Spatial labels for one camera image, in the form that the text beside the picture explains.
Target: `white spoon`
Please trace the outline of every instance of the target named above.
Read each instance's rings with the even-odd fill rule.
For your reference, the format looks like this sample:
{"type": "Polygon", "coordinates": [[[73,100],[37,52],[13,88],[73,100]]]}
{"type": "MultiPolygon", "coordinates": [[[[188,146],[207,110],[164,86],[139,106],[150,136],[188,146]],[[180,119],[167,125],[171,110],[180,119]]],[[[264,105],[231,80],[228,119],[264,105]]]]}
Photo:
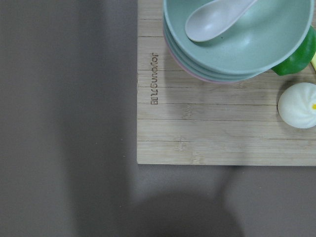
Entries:
{"type": "Polygon", "coordinates": [[[196,42],[211,40],[232,26],[257,0],[214,0],[188,18],[185,31],[196,42]]]}

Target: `gray table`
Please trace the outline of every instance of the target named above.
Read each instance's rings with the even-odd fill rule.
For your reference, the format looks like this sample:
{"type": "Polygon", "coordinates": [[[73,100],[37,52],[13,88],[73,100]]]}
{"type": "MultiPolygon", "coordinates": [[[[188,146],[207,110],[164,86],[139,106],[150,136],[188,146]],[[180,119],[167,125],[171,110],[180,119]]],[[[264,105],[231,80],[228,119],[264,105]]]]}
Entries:
{"type": "Polygon", "coordinates": [[[0,2],[0,236],[315,236],[315,167],[137,165],[136,19],[0,2]]]}

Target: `bamboo board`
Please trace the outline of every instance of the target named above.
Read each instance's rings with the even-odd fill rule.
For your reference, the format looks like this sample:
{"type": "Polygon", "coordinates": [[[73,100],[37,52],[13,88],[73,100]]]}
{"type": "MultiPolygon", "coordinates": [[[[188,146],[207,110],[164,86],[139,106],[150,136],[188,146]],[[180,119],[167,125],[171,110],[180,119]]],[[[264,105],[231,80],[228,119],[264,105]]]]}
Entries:
{"type": "Polygon", "coordinates": [[[200,81],[168,52],[162,0],[138,0],[137,71],[139,164],[316,165],[316,127],[293,128],[277,112],[285,89],[316,83],[311,65],[283,77],[267,71],[233,84],[200,81]]]}

